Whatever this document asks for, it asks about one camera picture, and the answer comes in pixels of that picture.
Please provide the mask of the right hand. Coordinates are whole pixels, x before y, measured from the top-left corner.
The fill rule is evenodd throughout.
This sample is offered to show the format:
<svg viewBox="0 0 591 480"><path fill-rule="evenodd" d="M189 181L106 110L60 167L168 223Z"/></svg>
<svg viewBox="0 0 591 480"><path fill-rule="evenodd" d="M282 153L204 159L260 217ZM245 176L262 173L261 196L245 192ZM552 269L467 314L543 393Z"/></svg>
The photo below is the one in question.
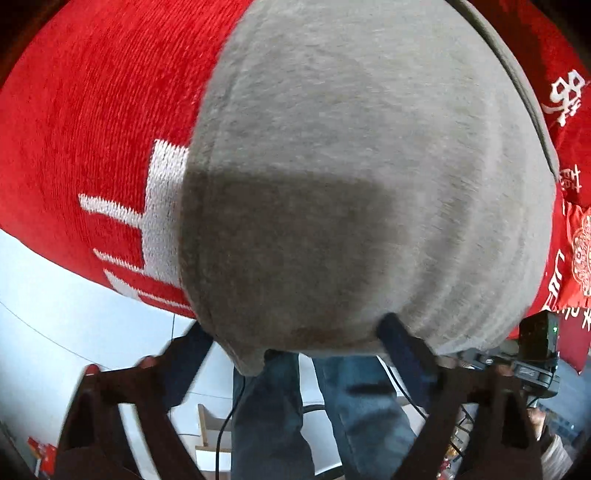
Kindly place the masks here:
<svg viewBox="0 0 591 480"><path fill-rule="evenodd" d="M546 424L546 413L539 408L529 408L528 416L537 441L552 440L553 434Z"/></svg>

